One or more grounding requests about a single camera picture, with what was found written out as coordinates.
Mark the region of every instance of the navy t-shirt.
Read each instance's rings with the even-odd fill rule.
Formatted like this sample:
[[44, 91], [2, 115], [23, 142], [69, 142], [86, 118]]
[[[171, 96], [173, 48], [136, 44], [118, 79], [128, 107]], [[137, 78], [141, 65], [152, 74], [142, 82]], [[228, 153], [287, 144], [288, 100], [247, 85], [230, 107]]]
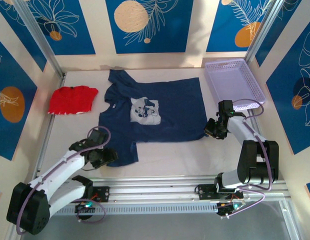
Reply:
[[167, 82], [139, 83], [124, 70], [110, 70], [105, 102], [99, 115], [107, 127], [118, 160], [111, 167], [138, 161], [138, 142], [186, 142], [202, 138], [207, 117], [198, 77]]

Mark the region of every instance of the cream wall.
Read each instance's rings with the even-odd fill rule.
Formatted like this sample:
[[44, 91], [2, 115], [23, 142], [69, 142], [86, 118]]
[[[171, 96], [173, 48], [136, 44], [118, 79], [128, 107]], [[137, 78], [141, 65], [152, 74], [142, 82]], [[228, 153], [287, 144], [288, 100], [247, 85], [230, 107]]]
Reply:
[[259, 68], [255, 61], [250, 64], [267, 97], [264, 104], [265, 113], [258, 118], [262, 132], [267, 139], [275, 140], [279, 144], [279, 169], [296, 206], [307, 240], [310, 240], [310, 197], [305, 186], [310, 183], [310, 147], [296, 155], [293, 154], [266, 81], [309, 22], [310, 0], [302, 0], [261, 67]]
[[200, 68], [203, 58], [244, 57], [246, 52], [206, 52], [220, 0], [194, 0], [185, 53], [116, 54], [105, 0], [79, 0], [96, 55], [56, 56], [68, 71]]
[[6, 214], [14, 186], [24, 182], [32, 173], [48, 124], [48, 100], [58, 88], [60, 79], [50, 64], [40, 70], [26, 48], [0, 13], [0, 41], [37, 85], [33, 103], [28, 113], [12, 161], [0, 156], [0, 240], [5, 239], [10, 223]]

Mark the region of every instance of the robotic arm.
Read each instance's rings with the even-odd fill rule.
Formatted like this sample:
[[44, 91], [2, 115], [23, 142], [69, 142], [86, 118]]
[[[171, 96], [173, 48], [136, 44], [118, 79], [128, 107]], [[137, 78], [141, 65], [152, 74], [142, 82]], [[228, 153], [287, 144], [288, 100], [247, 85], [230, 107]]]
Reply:
[[6, 219], [35, 235], [67, 204], [77, 199], [90, 199], [93, 194], [91, 180], [78, 175], [68, 183], [65, 181], [87, 163], [97, 169], [118, 159], [113, 149], [99, 148], [108, 142], [108, 138], [109, 135], [93, 129], [87, 139], [72, 144], [59, 162], [43, 175], [29, 184], [20, 182], [16, 185]]
[[208, 194], [201, 194], [200, 197], [205, 199], [225, 198], [225, 194], [234, 194], [239, 186], [269, 184], [267, 163], [263, 161], [266, 158], [269, 161], [272, 182], [275, 183], [279, 178], [278, 144], [275, 141], [266, 140], [250, 128], [246, 123], [246, 116], [242, 112], [234, 111], [231, 100], [219, 102], [216, 115], [218, 120], [210, 118], [205, 127], [205, 133], [221, 140], [226, 138], [228, 133], [232, 133], [242, 148], [237, 169], [219, 173], [215, 178], [214, 185], [203, 190]]

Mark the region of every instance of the purple basket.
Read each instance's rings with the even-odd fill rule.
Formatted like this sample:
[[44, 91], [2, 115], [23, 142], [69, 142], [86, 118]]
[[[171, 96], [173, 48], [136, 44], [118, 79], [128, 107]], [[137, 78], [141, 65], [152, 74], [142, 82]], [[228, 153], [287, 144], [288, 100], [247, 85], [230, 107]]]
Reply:
[[[253, 99], [263, 104], [265, 95], [242, 58], [205, 63], [205, 78], [216, 105], [223, 100]], [[235, 111], [255, 109], [259, 105], [252, 101], [238, 101]]]

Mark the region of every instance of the white table surface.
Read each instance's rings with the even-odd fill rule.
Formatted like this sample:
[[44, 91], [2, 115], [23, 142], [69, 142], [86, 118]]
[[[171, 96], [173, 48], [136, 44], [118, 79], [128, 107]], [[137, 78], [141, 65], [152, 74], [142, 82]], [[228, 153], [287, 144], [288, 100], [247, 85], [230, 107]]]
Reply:
[[[199, 77], [207, 119], [215, 118], [215, 105], [203, 68], [128, 70], [127, 73], [137, 82], [166, 82]], [[54, 119], [40, 173], [46, 172], [61, 159], [69, 146], [84, 139], [87, 132], [99, 123], [99, 115], [109, 104], [104, 95], [111, 85], [109, 71], [68, 72], [64, 86], [85, 85], [98, 89], [92, 111], [78, 115], [57, 115]], [[102, 166], [93, 171], [77, 171], [75, 175], [90, 178], [103, 177], [160, 177], [160, 176], [200, 176], [216, 175], [237, 168], [241, 145], [229, 134], [224, 140], [204, 137], [200, 140], [179, 143], [137, 143], [139, 162], [121, 167]]]

